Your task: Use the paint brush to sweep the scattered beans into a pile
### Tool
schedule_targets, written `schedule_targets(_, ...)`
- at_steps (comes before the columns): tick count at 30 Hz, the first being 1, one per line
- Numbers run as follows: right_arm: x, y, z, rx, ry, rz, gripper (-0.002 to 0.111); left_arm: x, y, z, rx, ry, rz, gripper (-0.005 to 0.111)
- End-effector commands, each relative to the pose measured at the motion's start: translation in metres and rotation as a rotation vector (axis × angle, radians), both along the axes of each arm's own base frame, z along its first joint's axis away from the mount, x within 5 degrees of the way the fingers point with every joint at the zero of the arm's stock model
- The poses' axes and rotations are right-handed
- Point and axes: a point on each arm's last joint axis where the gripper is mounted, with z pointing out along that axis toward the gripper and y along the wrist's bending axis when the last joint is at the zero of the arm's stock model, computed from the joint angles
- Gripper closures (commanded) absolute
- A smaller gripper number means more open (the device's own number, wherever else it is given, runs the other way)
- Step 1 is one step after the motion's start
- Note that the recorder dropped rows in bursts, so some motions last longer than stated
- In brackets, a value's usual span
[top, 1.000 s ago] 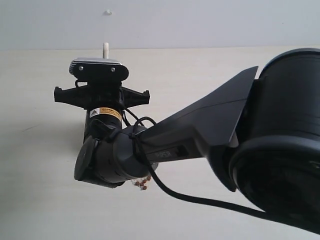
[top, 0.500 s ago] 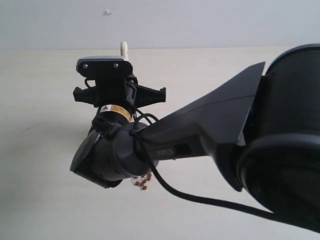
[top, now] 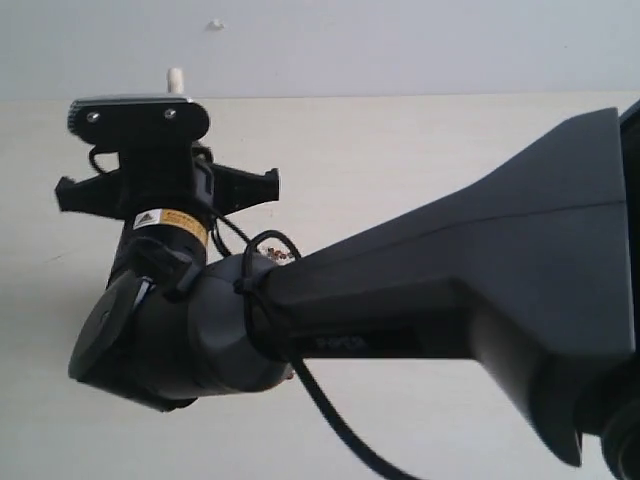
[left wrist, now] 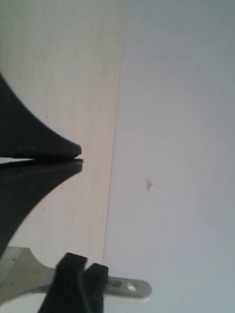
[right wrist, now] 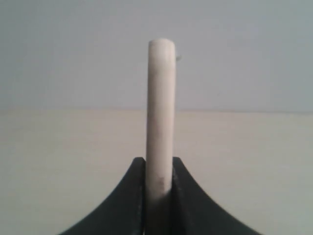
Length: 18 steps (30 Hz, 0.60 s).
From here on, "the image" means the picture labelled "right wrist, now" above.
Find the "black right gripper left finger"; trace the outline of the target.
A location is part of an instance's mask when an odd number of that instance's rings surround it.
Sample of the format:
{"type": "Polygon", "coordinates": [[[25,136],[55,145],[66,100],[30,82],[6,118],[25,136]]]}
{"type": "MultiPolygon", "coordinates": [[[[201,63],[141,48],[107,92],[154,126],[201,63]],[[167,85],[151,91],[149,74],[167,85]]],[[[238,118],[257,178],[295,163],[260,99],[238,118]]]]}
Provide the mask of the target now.
{"type": "Polygon", "coordinates": [[[145,160],[134,158],[127,172],[92,212],[63,235],[141,235],[144,231],[145,160]]]}

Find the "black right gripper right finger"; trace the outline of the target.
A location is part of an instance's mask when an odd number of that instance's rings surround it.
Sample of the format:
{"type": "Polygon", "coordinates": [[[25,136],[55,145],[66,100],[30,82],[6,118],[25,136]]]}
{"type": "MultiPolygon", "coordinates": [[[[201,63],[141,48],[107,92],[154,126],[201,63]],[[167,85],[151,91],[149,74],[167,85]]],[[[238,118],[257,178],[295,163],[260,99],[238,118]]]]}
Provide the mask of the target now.
{"type": "Polygon", "coordinates": [[[254,230],[218,205],[179,157],[173,158],[172,235],[253,235],[254,230]]]}

